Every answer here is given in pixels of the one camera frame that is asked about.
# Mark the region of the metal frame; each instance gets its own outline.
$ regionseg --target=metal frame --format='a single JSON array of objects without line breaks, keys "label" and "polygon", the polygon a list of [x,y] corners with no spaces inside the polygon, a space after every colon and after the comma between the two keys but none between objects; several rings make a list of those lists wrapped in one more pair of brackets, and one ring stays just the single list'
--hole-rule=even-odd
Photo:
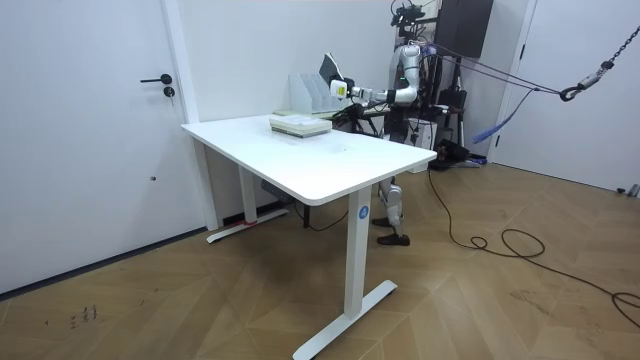
[{"label": "metal frame", "polygon": [[222,238],[249,229],[265,221],[275,219],[289,213],[286,209],[273,211],[267,215],[258,217],[256,208],[255,190],[253,187],[253,173],[238,165],[240,173],[240,188],[242,189],[242,205],[244,206],[245,220],[229,229],[217,232],[207,238],[209,244],[220,241]]},{"label": "metal frame", "polygon": [[344,314],[309,339],[293,354],[294,360],[313,359],[340,334],[398,286],[390,280],[378,285],[367,296],[364,293],[364,273],[369,234],[371,186],[349,195],[349,230],[347,240],[347,276],[345,281]]}]

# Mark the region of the blue strap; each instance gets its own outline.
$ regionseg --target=blue strap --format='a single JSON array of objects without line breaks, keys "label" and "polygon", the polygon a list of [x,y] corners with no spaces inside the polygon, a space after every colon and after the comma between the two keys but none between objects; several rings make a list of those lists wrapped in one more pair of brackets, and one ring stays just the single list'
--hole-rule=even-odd
[{"label": "blue strap", "polygon": [[473,137],[473,143],[474,144],[478,144],[481,143],[485,140],[487,140],[488,138],[490,138],[493,134],[497,133],[500,129],[502,129],[505,125],[507,125],[507,123],[509,121],[511,121],[511,119],[513,119],[513,117],[516,115],[516,113],[518,112],[518,110],[520,109],[520,106],[522,106],[522,104],[524,103],[525,100],[527,100],[527,98],[529,97],[529,95],[531,95],[532,92],[534,91],[539,91],[540,89],[538,88],[534,88],[529,90],[529,92],[527,93],[527,95],[525,95],[522,100],[520,100],[520,103],[518,104],[518,106],[516,106],[515,110],[513,110],[513,112],[511,113],[511,115],[507,116],[506,119],[504,119],[503,122],[501,122],[500,124],[496,125],[495,127],[484,131],[476,136]]}]

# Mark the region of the robot leg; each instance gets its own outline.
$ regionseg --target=robot leg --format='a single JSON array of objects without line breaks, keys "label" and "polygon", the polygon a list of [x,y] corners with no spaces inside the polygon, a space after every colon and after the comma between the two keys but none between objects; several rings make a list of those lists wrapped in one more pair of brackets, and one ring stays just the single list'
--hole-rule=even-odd
[{"label": "robot leg", "polygon": [[380,182],[378,196],[387,209],[387,218],[373,220],[373,224],[393,228],[393,234],[378,238],[378,243],[381,245],[409,246],[409,237],[404,234],[402,229],[402,189],[395,184],[395,178]]}]

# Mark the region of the metal hook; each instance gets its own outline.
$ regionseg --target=metal hook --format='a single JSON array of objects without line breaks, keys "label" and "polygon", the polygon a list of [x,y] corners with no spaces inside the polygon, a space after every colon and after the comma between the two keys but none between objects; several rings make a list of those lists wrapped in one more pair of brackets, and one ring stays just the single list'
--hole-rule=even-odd
[{"label": "metal hook", "polygon": [[560,99],[562,99],[562,101],[564,102],[569,102],[573,99],[576,98],[576,95],[580,94],[583,90],[583,87],[578,85],[578,86],[573,86],[570,88],[566,88],[564,90],[562,90],[562,92],[559,94],[560,95]]}]

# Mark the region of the desk foot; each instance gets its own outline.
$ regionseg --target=desk foot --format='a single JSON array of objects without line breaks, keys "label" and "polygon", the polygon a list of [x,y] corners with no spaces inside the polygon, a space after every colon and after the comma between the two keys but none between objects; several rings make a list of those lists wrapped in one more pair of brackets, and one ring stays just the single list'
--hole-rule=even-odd
[{"label": "desk foot", "polygon": [[362,299],[362,310],[354,318],[349,318],[347,315],[342,314],[335,319],[331,324],[322,329],[304,345],[302,345],[298,351],[293,354],[294,360],[310,360],[313,359],[318,353],[335,340],[338,335],[342,334],[349,326],[353,325],[364,314],[371,310],[377,303],[384,299],[387,295],[392,293],[398,285],[392,281],[387,280],[373,289],[367,296]]},{"label": "desk foot", "polygon": [[209,244],[211,244],[211,243],[214,243],[216,241],[220,241],[224,237],[227,237],[229,235],[235,234],[235,233],[240,232],[240,231],[245,230],[245,229],[252,228],[252,227],[254,227],[254,226],[258,225],[258,224],[261,224],[261,223],[263,223],[265,221],[272,220],[274,218],[277,218],[278,216],[282,216],[282,215],[285,215],[285,214],[288,214],[288,213],[289,213],[289,210],[287,210],[287,209],[276,210],[274,212],[268,213],[267,215],[259,217],[258,220],[253,224],[250,224],[250,225],[249,224],[240,224],[240,225],[236,225],[236,226],[234,226],[232,228],[217,232],[217,233],[209,236],[207,238],[207,242]]}]

